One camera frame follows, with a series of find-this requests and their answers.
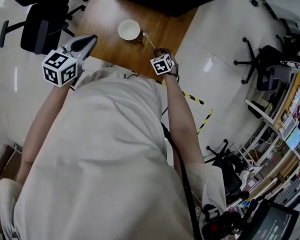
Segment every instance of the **black monitor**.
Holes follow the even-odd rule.
[[[299,212],[263,200],[239,240],[288,240],[296,225]]]

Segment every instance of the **yellow and black striped tape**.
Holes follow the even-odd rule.
[[[198,132],[196,134],[199,134],[202,130],[202,128],[205,126],[205,124],[208,122],[209,118],[211,117],[211,115],[213,114],[213,110],[211,109],[210,113],[208,114],[208,116],[206,117],[206,119],[204,120],[203,124],[200,126]]]
[[[162,85],[162,86],[167,87],[167,85],[166,85],[164,82],[159,82],[159,81],[156,81],[156,82],[157,82],[158,84]],[[184,91],[183,91],[182,93],[183,93],[183,95],[184,95],[185,97],[187,97],[187,98],[189,98],[189,99],[191,99],[191,100],[193,100],[193,101],[195,101],[195,102],[197,102],[197,103],[199,103],[199,104],[201,104],[201,105],[204,105],[204,104],[205,104],[202,100],[200,100],[200,99],[198,99],[198,98],[196,98],[196,97],[190,95],[189,93],[186,93],[186,92],[184,92]]]

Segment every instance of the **mug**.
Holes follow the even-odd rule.
[[[132,19],[122,21],[118,27],[118,33],[122,39],[127,41],[136,39],[138,42],[143,44],[143,42],[138,38],[140,32],[141,29],[138,22]]]

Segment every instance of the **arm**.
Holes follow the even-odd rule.
[[[30,130],[25,138],[21,165],[16,178],[16,182],[22,186],[28,177],[30,169],[52,124],[64,105],[71,83],[72,81],[61,88],[54,86],[32,122]]]
[[[204,164],[197,129],[188,103],[173,75],[164,75],[167,97],[170,135],[180,151],[184,164]],[[174,168],[178,171],[180,164],[176,154],[173,156]]]

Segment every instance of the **white floor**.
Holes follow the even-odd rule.
[[[6,8],[0,9],[0,31],[5,20],[9,19],[11,24],[23,21],[28,10],[11,0],[6,0],[6,4]],[[80,4],[82,0],[70,0],[70,9]],[[71,30],[75,31],[81,15],[79,12],[74,17]],[[22,29],[9,33],[4,48],[0,48],[0,141],[20,145],[52,88],[42,76],[40,63],[44,57],[20,48],[21,33]],[[226,138],[231,143],[244,144],[261,122],[244,103],[255,92],[253,81],[241,84],[249,68],[233,64],[235,59],[250,60],[242,38],[247,37],[257,52],[265,45],[280,48],[276,34],[283,33],[279,22],[248,0],[215,0],[198,9],[175,57],[180,66],[182,90],[205,102],[200,105],[188,100],[197,128],[213,110],[198,135],[204,155],[208,154],[207,145],[217,148]],[[69,38],[63,33],[60,44]],[[89,72],[100,65],[100,60],[90,58],[84,67]],[[158,84],[158,88],[165,108],[165,87]],[[168,113],[162,122],[169,125]]]

